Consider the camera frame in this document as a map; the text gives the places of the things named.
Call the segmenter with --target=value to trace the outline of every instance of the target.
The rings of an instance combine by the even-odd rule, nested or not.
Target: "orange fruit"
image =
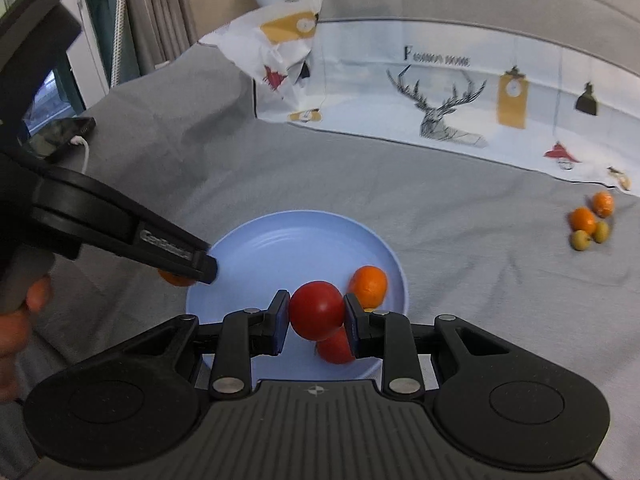
[[[360,267],[351,277],[348,292],[356,295],[364,309],[379,307],[386,294],[384,270],[370,265]]]
[[[168,270],[158,269],[158,274],[160,274],[160,276],[162,276],[162,278],[167,283],[171,283],[175,286],[191,286],[197,281],[193,278],[185,278],[184,276],[179,276],[178,274],[174,274],[172,272],[169,272]]]
[[[591,207],[594,213],[600,218],[606,218],[613,214],[613,210],[616,208],[616,203],[613,197],[607,191],[600,191],[593,195],[591,199]]]
[[[579,207],[569,215],[569,224],[574,231],[584,231],[589,236],[596,231],[596,217],[590,209]]]

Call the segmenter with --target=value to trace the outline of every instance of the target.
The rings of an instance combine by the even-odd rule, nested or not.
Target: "clock face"
[[[517,79],[512,79],[504,90],[509,97],[518,97],[522,93],[522,85]]]

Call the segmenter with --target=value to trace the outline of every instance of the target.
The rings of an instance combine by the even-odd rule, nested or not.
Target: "plate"
[[[391,248],[358,222],[324,211],[283,211],[251,220],[221,238],[209,250],[218,260],[218,276],[211,285],[197,283],[187,293],[187,313],[200,323],[222,321],[235,310],[266,309],[275,293],[290,294],[314,280],[333,283],[341,293],[361,266],[386,272],[388,289],[384,310],[406,314],[409,305],[406,277]],[[212,358],[205,358],[211,366]],[[279,356],[252,359],[254,385],[260,379],[330,381],[372,376],[381,361],[357,359],[345,365],[329,364],[315,353],[315,343],[289,327]]]

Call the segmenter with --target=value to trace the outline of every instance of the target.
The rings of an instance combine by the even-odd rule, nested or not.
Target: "red fruit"
[[[344,323],[340,291],[327,282],[305,283],[289,301],[289,322],[300,337],[309,341],[332,336]]]
[[[322,359],[334,365],[343,365],[355,360],[355,357],[351,354],[347,333],[343,326],[329,339],[318,341],[316,350],[318,350],[318,355]]]

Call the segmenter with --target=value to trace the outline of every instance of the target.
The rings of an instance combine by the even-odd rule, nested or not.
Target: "gray curtain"
[[[197,40],[187,0],[127,0],[141,72],[180,56]]]

